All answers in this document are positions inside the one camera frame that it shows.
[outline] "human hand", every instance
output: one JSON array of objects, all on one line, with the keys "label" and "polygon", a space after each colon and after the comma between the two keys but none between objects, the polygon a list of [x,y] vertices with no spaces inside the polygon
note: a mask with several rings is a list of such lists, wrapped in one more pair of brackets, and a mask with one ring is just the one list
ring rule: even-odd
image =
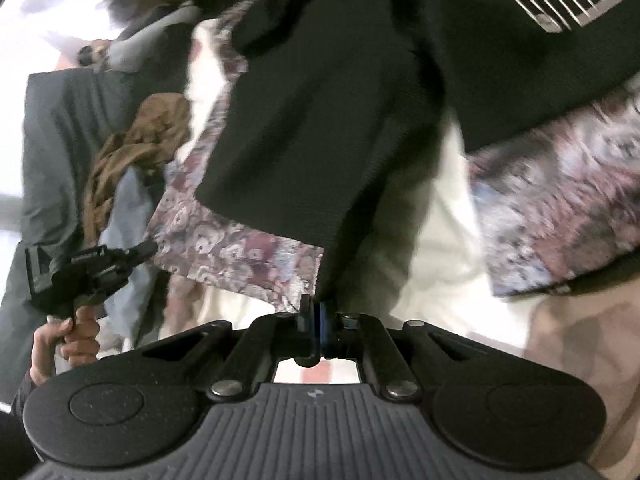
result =
[{"label": "human hand", "polygon": [[95,363],[100,345],[95,337],[100,332],[100,325],[95,320],[95,309],[92,306],[81,306],[76,311],[76,324],[71,318],[64,321],[49,321],[39,327],[33,334],[33,350],[31,351],[31,369],[29,374],[36,386],[55,375],[54,357],[56,345],[64,340],[60,347],[62,357],[73,367]]}]

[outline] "ribbed gray surface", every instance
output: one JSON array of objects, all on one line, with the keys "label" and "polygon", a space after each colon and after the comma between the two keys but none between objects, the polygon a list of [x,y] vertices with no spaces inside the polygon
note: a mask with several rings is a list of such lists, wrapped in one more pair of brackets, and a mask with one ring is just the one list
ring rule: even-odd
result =
[{"label": "ribbed gray surface", "polygon": [[366,384],[263,384],[221,404],[181,448],[113,472],[46,463],[31,480],[597,480],[584,464],[511,473],[441,443],[413,406],[378,399]]}]

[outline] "person's arm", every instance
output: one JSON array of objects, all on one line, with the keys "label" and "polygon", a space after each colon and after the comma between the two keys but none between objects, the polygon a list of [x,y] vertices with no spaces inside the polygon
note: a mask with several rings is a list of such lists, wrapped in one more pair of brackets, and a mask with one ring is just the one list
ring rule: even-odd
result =
[{"label": "person's arm", "polygon": [[76,323],[71,318],[64,321],[49,321],[33,334],[31,368],[25,375],[11,404],[12,413],[22,420],[24,403],[29,394],[56,373],[54,354],[56,345],[64,341],[60,348],[62,357],[73,367],[95,363],[100,345],[95,337],[100,325],[95,320],[95,309],[82,306],[76,312]]}]

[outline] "floral fabric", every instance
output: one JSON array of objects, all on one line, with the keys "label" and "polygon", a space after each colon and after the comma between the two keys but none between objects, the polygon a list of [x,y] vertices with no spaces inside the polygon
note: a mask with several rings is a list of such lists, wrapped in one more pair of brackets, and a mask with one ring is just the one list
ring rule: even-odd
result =
[{"label": "floral fabric", "polygon": [[246,71],[246,61],[232,49],[230,34],[252,1],[240,2],[218,20],[214,36],[226,85],[205,131],[162,197],[148,234],[158,243],[154,263],[159,267],[293,311],[300,295],[314,292],[323,249],[223,218],[194,198],[224,129],[233,84]]},{"label": "floral fabric", "polygon": [[497,295],[565,282],[640,246],[638,89],[619,89],[469,162]]}]

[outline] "black sleeve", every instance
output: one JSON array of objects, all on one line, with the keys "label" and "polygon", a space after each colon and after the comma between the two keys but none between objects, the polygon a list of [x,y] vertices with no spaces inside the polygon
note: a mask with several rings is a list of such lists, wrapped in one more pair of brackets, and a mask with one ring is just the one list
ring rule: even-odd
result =
[{"label": "black sleeve", "polygon": [[11,413],[15,415],[20,421],[22,421],[22,412],[24,411],[24,403],[27,402],[27,397],[31,395],[31,392],[36,389],[36,385],[31,379],[31,375],[27,371],[24,379],[20,383],[20,388],[15,394],[14,400],[11,403]]}]

